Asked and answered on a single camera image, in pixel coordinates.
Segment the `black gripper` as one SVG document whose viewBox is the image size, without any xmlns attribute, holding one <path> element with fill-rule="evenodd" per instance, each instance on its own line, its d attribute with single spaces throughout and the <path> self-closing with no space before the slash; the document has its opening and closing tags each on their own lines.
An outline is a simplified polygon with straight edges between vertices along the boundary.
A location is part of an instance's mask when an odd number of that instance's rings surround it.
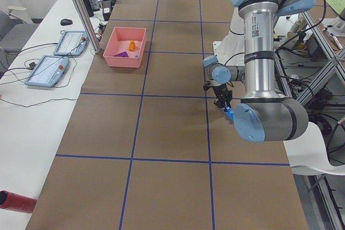
<svg viewBox="0 0 345 230">
<path fill-rule="evenodd" d="M 228 90 L 227 87 L 214 87 L 213 91 L 217 99 L 213 103 L 220 109 L 230 109 L 232 100 L 232 90 Z"/>
</svg>

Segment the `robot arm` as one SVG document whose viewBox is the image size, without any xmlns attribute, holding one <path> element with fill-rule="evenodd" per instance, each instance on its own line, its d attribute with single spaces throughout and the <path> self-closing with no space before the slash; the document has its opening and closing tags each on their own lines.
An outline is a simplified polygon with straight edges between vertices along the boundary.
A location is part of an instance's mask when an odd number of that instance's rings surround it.
<svg viewBox="0 0 345 230">
<path fill-rule="evenodd" d="M 289 141 L 300 137 L 308 127 L 304 107 L 275 88 L 273 30 L 280 16 L 308 11 L 315 2 L 231 0 L 244 22 L 244 64 L 227 66 L 215 56 L 205 58 L 208 80 L 204 89 L 213 89 L 216 106 L 248 142 Z"/>
</svg>

